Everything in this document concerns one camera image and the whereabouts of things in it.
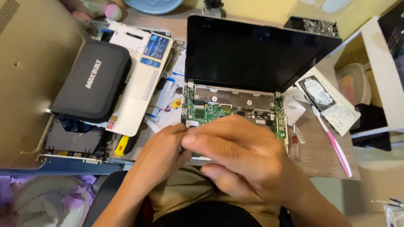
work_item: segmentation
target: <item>person's arm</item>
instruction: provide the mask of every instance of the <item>person's arm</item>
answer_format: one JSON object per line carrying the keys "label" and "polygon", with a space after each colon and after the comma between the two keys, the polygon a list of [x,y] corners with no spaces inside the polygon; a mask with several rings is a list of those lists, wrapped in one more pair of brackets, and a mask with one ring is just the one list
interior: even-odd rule
{"label": "person's arm", "polygon": [[192,152],[188,150],[180,153],[181,139],[186,130],[184,124],[168,126],[145,144],[93,227],[133,226],[146,195],[191,158]]}
{"label": "person's arm", "polygon": [[182,146],[215,161],[201,171],[237,200],[283,205],[296,226],[351,227],[266,127],[232,115],[188,130]]}

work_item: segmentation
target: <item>black pouch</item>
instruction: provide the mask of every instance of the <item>black pouch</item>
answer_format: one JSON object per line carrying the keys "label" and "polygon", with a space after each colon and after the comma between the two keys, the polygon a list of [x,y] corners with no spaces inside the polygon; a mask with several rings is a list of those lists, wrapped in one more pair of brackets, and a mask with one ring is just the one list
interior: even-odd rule
{"label": "black pouch", "polygon": [[131,65],[126,48],[87,41],[51,107],[52,113],[58,118],[107,122],[125,88]]}

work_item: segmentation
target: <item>motherboard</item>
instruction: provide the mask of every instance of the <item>motherboard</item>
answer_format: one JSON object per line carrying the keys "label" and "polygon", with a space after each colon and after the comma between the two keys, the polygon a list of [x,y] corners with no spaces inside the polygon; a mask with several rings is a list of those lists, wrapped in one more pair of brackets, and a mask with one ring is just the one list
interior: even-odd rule
{"label": "motherboard", "polygon": [[[265,105],[267,100],[269,100],[268,106],[262,106]],[[253,102],[260,101],[259,97],[248,97],[247,94],[231,94],[225,91],[222,93],[219,91],[210,92],[208,88],[196,90],[195,87],[190,88],[185,85],[181,122],[188,128],[198,127],[217,118],[238,114],[255,125],[269,128],[285,144],[285,141],[287,141],[287,129],[283,100],[276,97],[267,98],[267,100],[263,97],[259,109],[249,109],[248,107],[250,106],[254,107]]]}

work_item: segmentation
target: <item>pink toothbrush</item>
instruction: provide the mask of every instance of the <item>pink toothbrush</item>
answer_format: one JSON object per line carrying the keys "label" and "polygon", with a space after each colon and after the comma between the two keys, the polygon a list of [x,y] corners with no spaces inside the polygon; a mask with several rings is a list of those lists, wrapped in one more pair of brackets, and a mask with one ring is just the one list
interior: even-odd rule
{"label": "pink toothbrush", "polygon": [[314,107],[311,106],[314,115],[318,118],[320,121],[321,126],[323,126],[324,130],[326,131],[328,137],[330,138],[330,141],[332,143],[332,146],[335,149],[335,152],[338,155],[339,161],[341,162],[342,166],[344,167],[345,173],[347,173],[348,177],[352,177],[352,172],[351,168],[349,167],[349,163],[347,161],[347,158],[344,155],[344,152],[342,151],[341,147],[339,146],[338,142],[335,140],[334,136],[330,133],[326,125],[324,124],[323,120],[321,119],[320,112]]}

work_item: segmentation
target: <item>laptop screen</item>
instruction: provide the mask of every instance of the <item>laptop screen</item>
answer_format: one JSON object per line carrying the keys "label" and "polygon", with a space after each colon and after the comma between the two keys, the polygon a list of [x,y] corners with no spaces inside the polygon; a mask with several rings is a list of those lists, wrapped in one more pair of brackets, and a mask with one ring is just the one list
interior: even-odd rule
{"label": "laptop screen", "polygon": [[284,92],[340,43],[299,31],[190,16],[185,79]]}

